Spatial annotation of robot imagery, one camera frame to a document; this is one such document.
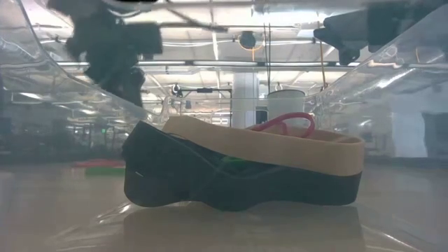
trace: gray surface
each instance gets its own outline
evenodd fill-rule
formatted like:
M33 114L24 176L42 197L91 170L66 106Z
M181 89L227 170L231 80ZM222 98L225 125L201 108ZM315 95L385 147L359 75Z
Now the gray surface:
M14 167L0 179L5 252L178 251L182 242L184 251L427 252L447 245L448 171L440 169L367 166L354 210L272 202L223 213L177 204L144 210L126 232L124 220L141 208L120 204L126 201L123 178L89 178L82 169L53 164ZM173 213L172 207L183 209ZM353 234L357 225L362 232ZM120 243L136 230L147 242L133 234Z

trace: fluorescent light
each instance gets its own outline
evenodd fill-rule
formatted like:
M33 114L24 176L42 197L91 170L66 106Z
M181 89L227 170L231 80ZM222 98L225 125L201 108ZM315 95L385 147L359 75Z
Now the fluorescent light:
M40 99L40 100L43 99L43 97L38 94L32 94L32 93L20 93L20 94L33 99Z
M273 41L271 42L271 46L284 46L284 45L304 45L313 43L311 39L309 40L292 40L292 41Z
M139 66L154 66L154 65L184 65L183 61L141 61Z
M336 66L338 67L357 67L359 65L359 62L352 62L348 64L347 66L342 66L340 63L336 63Z
M271 67L318 67L321 66L320 62L274 62L269 63L266 62L267 66Z
M85 113L85 114L88 114L88 115L93 115L93 114L97 113L96 111L91 111L91 110L88 110L88 109L81 109L80 111Z
M230 112L185 112L183 116L229 116Z
M58 62L58 65L61 67L88 67L89 63L87 62Z
M196 66L229 66L229 65L236 65L236 66L248 66L248 67L256 67L257 66L257 62L228 62L228 61L213 61L213 60L209 60L209 61L194 61L193 62L194 65Z

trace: ceiling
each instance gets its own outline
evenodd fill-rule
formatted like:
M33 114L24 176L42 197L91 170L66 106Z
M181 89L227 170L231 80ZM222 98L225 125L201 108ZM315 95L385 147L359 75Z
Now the ceiling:
M65 62L66 71L88 81L82 75L84 68L79 68L77 63L71 62L64 50L64 39L69 38L73 31L70 19L46 9L45 0L22 0L22 2L44 48L50 52L55 60ZM283 9L272 8L269 15L254 11L252 6L247 5L230 8L223 6L182 8L179 10L182 14L204 23L229 27L229 32L216 34L194 27L163 28L164 52L161 55L156 55L154 60L159 62L167 60L266 62L263 35L265 32L269 33L270 25L271 62L320 62L321 47L319 43L313 42L312 30L319 26L318 21L336 13L350 11L350 8L356 7L356 5L353 6L318 8L318 12L312 10L309 5L308 8L303 10L291 10L292 6L285 6L282 7ZM125 21L157 22L159 24L183 22L182 19L165 9L142 13L127 18ZM242 48L237 41L232 41L235 38L237 39L238 35L244 30L254 31L258 35L260 38L258 42L259 50L252 52ZM56 37L62 43L56 43ZM325 62L336 62L338 60L337 50L329 45L322 45L322 53ZM367 50L363 50L359 60L362 61L369 55ZM350 68L326 69L325 81L332 83ZM151 92L162 97L166 92L163 92L161 88L169 90L175 83L178 83L182 88L231 88L233 73L236 71L255 71L258 73L260 82L262 84L267 83L265 67L242 69L239 65L208 68L191 66L186 69L185 67L171 66L169 71L163 71L160 66L148 66L144 67L143 70L147 73L147 81L143 89L151 90ZM300 89L308 95L318 92L323 85L323 74L319 64L314 64L306 69L301 69L292 64L289 67L272 67L271 71L270 81L273 85L281 84L285 88Z

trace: ceiling light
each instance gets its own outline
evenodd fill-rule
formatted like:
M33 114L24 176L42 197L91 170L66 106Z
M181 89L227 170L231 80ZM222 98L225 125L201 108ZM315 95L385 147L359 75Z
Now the ceiling light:
M140 61L139 66L184 65L183 61Z
M257 66L257 62L231 62L231 61L194 61L194 65L196 66L248 66L248 67L255 67Z
M271 67L319 67L322 65L320 62L274 62L269 63L266 62L267 66Z
M343 66L343 67L357 67L358 65L359 65L359 62L352 62L352 63L350 63L350 64L348 64L346 66ZM336 63L336 66L340 67L341 64L338 62L338 63Z
M61 67L88 67L89 63L87 62L58 62L58 65Z

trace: transparent plastic wall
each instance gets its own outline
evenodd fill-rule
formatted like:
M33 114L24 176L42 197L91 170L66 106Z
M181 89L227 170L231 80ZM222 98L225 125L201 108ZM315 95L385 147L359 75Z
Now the transparent plastic wall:
M318 127L361 136L367 155L448 158L448 68L443 6L308 97Z
M117 156L139 120L158 117L67 75L19 1L0 1L0 162Z

